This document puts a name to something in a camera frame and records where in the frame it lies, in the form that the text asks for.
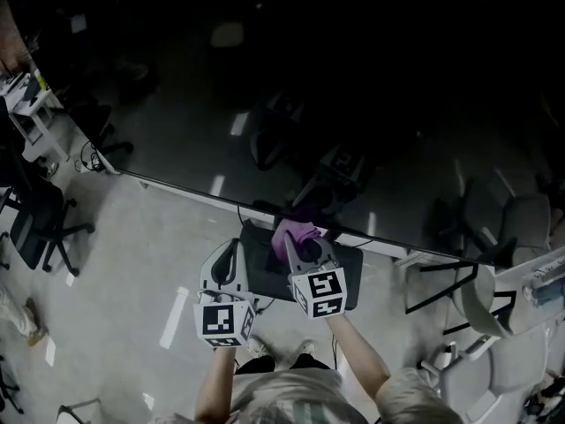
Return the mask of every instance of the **floor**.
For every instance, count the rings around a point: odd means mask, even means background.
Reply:
[[[71,241],[72,258],[81,269],[73,281],[60,258],[53,260],[50,274],[31,271],[11,242],[4,242],[3,258],[11,268],[2,272],[3,281],[20,302],[35,299],[49,338],[30,349],[13,326],[0,321],[0,353],[22,387],[18,401],[26,410],[19,416],[7,407],[0,419],[54,422],[60,405],[96,397],[110,424],[149,422],[153,413],[192,417],[212,356],[195,337],[192,315],[200,265],[239,234],[240,222],[229,211],[152,187],[142,190],[127,176],[76,172],[72,160],[83,139],[72,136],[72,159],[61,164],[53,182],[79,203],[67,221],[92,222],[96,232]],[[13,217],[9,208],[0,215],[0,231],[9,230]],[[374,253],[365,252],[362,283],[359,306],[349,317],[389,367],[413,366],[430,356],[441,342],[448,302],[406,316],[402,272],[391,258]],[[411,299],[441,286],[436,283],[416,283]],[[188,299],[170,347],[163,348],[163,330],[179,287],[189,291]],[[554,340],[556,370],[565,347],[562,330]],[[307,320],[296,304],[276,301],[257,319],[254,331],[275,347],[283,366],[307,338],[318,343],[318,358],[333,364],[328,327]],[[460,337],[472,334],[461,332]],[[245,362],[246,353],[239,352],[237,359]],[[352,381],[341,356],[338,364],[346,395],[375,422],[376,407]],[[516,422],[522,400],[521,393],[508,396],[486,422]]]

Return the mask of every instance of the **floor marking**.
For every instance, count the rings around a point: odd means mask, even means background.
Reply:
[[[153,396],[149,396],[147,393],[143,393],[143,400],[145,400],[145,403],[147,404],[147,408],[149,409],[150,412],[153,411],[153,405],[155,405],[155,399],[153,398]]]
[[[51,367],[53,367],[53,365],[55,364],[56,348],[57,347],[55,346],[55,342],[53,341],[53,339],[51,339],[51,337],[49,337],[47,341],[47,349],[45,350],[45,360]]]
[[[185,287],[179,287],[177,290],[177,297],[173,303],[173,307],[170,310],[169,319],[165,325],[165,330],[162,333],[161,341],[159,345],[163,349],[169,349],[173,342],[175,333],[177,333],[178,322],[180,321],[180,315],[183,313],[183,308],[185,307],[186,297],[188,297],[188,289]]]

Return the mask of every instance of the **black office chair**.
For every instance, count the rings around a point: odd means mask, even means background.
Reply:
[[[5,110],[4,103],[4,106],[0,105],[0,126],[3,127],[11,125]],[[69,271],[77,276],[79,269],[71,265],[63,239],[79,231],[92,233],[94,226],[86,223],[64,228],[67,210],[69,207],[75,207],[77,202],[64,202],[63,192],[59,188],[34,173],[30,167],[31,163],[16,149],[16,143],[10,136],[13,131],[1,132],[5,137],[0,140],[0,171],[20,201],[20,204],[15,206],[19,208],[19,212],[10,230],[11,241],[30,269],[37,267],[45,246],[49,243],[43,261],[43,270],[46,272],[51,271],[49,259],[57,247]]]
[[[45,246],[49,243],[43,260],[43,271],[51,271],[49,260],[56,247],[69,271],[74,276],[79,275],[79,269],[71,265],[63,239],[79,231],[91,234],[94,232],[94,225],[85,223],[64,228],[64,219],[69,207],[76,205],[75,200],[65,202],[61,190],[47,181],[36,186],[22,201],[21,209],[11,227],[10,239],[30,269],[37,267]]]
[[[106,124],[111,111],[112,108],[109,105],[80,105],[72,109],[69,115],[102,155],[120,149],[131,153],[133,145],[129,141],[104,146],[104,141],[115,131],[112,124]]]
[[[4,357],[0,356],[0,361],[4,361]],[[24,411],[21,408],[19,408],[14,402],[13,397],[11,396],[10,392],[8,392],[9,390],[18,392],[19,386],[7,385],[5,383],[4,376],[2,374],[2,366],[0,365],[0,392],[2,393],[2,396],[0,396],[0,412],[4,411],[4,408],[6,407],[6,403],[4,400],[7,399],[16,409],[16,412],[18,412],[19,414],[24,414]]]

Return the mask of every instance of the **table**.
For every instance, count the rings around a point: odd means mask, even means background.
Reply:
[[[47,113],[49,120],[53,118],[53,113],[48,106],[48,102],[51,102],[54,98],[53,92],[51,89],[40,89],[34,100],[32,99],[30,102],[22,102],[26,89],[27,83],[26,78],[24,78],[17,86],[10,90],[9,93],[5,93],[3,90],[0,90],[0,95],[3,95],[6,101],[6,107],[12,123],[16,126],[26,141],[33,145],[35,140],[31,139],[14,115],[30,117],[41,132],[41,135],[45,137],[45,140],[47,140],[50,146],[55,149],[59,157],[61,157],[61,160],[66,162],[69,160],[69,155],[64,151],[61,145],[59,145],[53,134],[49,131],[47,127],[49,121],[44,122],[38,114],[39,109],[43,108]]]
[[[49,131],[46,124],[38,114],[38,110],[43,108],[45,109],[49,120],[53,118],[53,112],[47,106],[47,101],[51,99],[52,96],[53,92],[50,89],[41,89],[40,92],[35,96],[35,100],[32,99],[32,101],[30,102],[20,101],[16,105],[12,113],[30,117],[34,121],[35,125],[37,125],[37,128],[40,130],[41,134],[45,137],[50,146],[54,148],[59,157],[61,157],[61,160],[66,162],[67,160],[69,160],[69,155],[64,151],[61,145],[59,145],[53,134]],[[12,114],[10,115],[10,118],[12,121],[16,119]]]

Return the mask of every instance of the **chair leg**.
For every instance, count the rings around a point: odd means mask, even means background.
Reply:
[[[43,271],[50,272],[51,266],[49,265],[49,260],[51,259],[51,255],[55,251],[55,242],[49,242],[47,247],[47,252],[45,253],[45,259],[43,259]]]
[[[506,311],[508,309],[514,309],[514,305],[516,303],[516,291],[495,292],[494,297],[508,297],[508,298],[510,298],[510,302],[507,305],[504,305],[503,307],[499,307],[498,309],[495,309],[494,311],[492,311],[491,314],[494,317],[496,317],[499,314],[502,314],[504,311]],[[462,325],[457,325],[456,327],[446,329],[443,332],[443,336],[447,336],[447,335],[450,335],[452,333],[456,333],[457,331],[460,331],[462,329],[468,329],[470,326],[471,325],[467,322],[467,323],[463,323]]]
[[[63,229],[64,227],[64,219],[67,217],[67,212],[69,210],[70,207],[75,208],[77,206],[77,202],[75,200],[67,200],[66,203],[63,206],[63,210],[61,210],[61,213],[59,214],[59,218],[56,224],[56,228],[58,230]]]
[[[461,263],[464,264],[465,267],[467,267],[466,264],[468,264],[468,262],[461,262]],[[410,313],[413,313],[414,311],[418,311],[422,307],[427,307],[428,305],[434,303],[434,301],[442,299],[443,297],[448,297],[450,294],[452,294],[454,291],[456,291],[460,287],[464,286],[467,283],[470,283],[471,281],[474,281],[475,278],[477,277],[477,274],[478,274],[478,264],[473,264],[472,267],[473,267],[473,270],[468,276],[466,276],[465,278],[463,278],[460,281],[457,281],[456,283],[449,286],[447,289],[444,289],[440,293],[436,293],[435,295],[433,295],[429,299],[425,299],[424,301],[421,301],[420,303],[418,303],[417,305],[414,305],[413,307],[406,308],[406,314],[410,314]]]
[[[10,401],[12,406],[16,409],[16,411],[19,414],[24,414],[24,411],[21,408],[18,408],[18,406],[14,402],[14,399],[11,397],[10,393],[8,392],[8,390],[19,391],[19,386],[18,385],[8,386],[4,382],[4,376],[2,375],[2,369],[0,368],[0,391],[2,391],[2,396]]]
[[[57,243],[56,243],[56,247],[61,252],[61,257],[63,258],[64,265],[67,266],[67,268],[69,269],[69,271],[71,272],[71,274],[73,276],[78,276],[79,273],[80,273],[80,270],[71,265],[71,261],[69,261],[69,256],[67,256],[67,252],[64,249],[63,241],[58,240]]]
[[[14,399],[10,396],[10,394],[8,394],[7,391],[3,390],[2,391],[2,395],[4,396],[4,398],[8,399],[10,401],[10,403],[12,404],[12,406],[16,409],[16,412],[18,412],[19,414],[24,414],[24,411],[21,408],[18,408],[18,406],[16,405],[16,403],[14,402]]]
[[[78,226],[71,226],[70,228],[66,228],[59,231],[57,235],[62,239],[79,231],[86,231],[88,232],[88,234],[92,234],[94,232],[94,225],[90,223],[85,223],[85,224],[79,224]]]

